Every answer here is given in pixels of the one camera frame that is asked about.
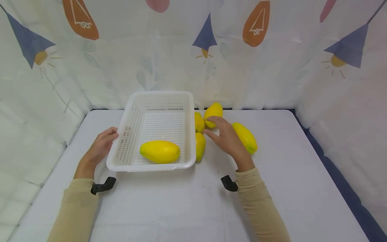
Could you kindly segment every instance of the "blue fabric edge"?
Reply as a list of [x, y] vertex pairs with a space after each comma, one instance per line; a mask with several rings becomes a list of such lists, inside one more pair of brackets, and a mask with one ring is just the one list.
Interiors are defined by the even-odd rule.
[[341, 174], [339, 169], [334, 165], [334, 163], [328, 157], [324, 156], [324, 151], [322, 150], [320, 144], [309, 132], [309, 129], [306, 129], [300, 123], [300, 120], [296, 115], [296, 110], [295, 109], [287, 109], [287, 110], [293, 113], [298, 124], [301, 126], [309, 142], [311, 143], [317, 155], [319, 156], [321, 162], [327, 169], [333, 182], [336, 184], [338, 190], [340, 191], [349, 209], [352, 211], [353, 215], [358, 221], [360, 227], [363, 229], [368, 240], [370, 242], [386, 242], [387, 236], [383, 232], [382, 228], [373, 218], [371, 213], [361, 204], [360, 198], [352, 189], [352, 187], [349, 185], [347, 180], [345, 180], [344, 176]]

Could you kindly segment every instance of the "black wrist strap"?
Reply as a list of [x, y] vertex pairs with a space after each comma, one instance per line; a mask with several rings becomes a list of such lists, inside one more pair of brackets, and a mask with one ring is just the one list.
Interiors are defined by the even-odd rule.
[[220, 179], [223, 183], [224, 188], [229, 190], [230, 192], [237, 192], [238, 191], [238, 185], [236, 182], [233, 182], [229, 175], [222, 177]]
[[104, 184], [93, 184], [91, 187], [91, 193], [96, 195], [98, 192], [104, 192], [112, 189], [117, 179], [114, 177], [108, 177]]

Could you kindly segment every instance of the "sleeve cuff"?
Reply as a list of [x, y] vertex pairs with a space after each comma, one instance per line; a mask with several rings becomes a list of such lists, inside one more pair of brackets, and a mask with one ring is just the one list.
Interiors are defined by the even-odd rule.
[[73, 179], [71, 181], [69, 188], [72, 188], [72, 189], [91, 189], [93, 184], [95, 184], [95, 182], [91, 178], [77, 178], [77, 179]]
[[235, 172], [235, 177], [239, 189], [248, 189], [263, 183], [261, 175], [256, 167], [246, 172]]

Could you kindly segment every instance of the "white table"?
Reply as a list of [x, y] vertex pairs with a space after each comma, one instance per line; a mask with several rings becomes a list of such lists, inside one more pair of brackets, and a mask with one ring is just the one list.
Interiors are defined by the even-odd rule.
[[[11, 241], [46, 240], [78, 161], [98, 133], [119, 124], [122, 114], [97, 110], [87, 115]], [[292, 241], [368, 241], [291, 112], [225, 110], [224, 118], [254, 134], [259, 146], [254, 163]], [[91, 241], [256, 241], [237, 193], [220, 180], [225, 175], [234, 179], [235, 164], [206, 141], [202, 162], [186, 170], [115, 173], [103, 161], [96, 181], [113, 176], [117, 182], [100, 195]]]

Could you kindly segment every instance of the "white plastic basket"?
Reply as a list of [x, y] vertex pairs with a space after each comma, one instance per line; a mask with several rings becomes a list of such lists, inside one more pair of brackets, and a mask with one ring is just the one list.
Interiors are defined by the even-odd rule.
[[[196, 160], [194, 97], [185, 91], [147, 91], [130, 96], [106, 165], [115, 172], [168, 171], [191, 167]], [[140, 146], [166, 140], [180, 147], [171, 164], [156, 164]]]

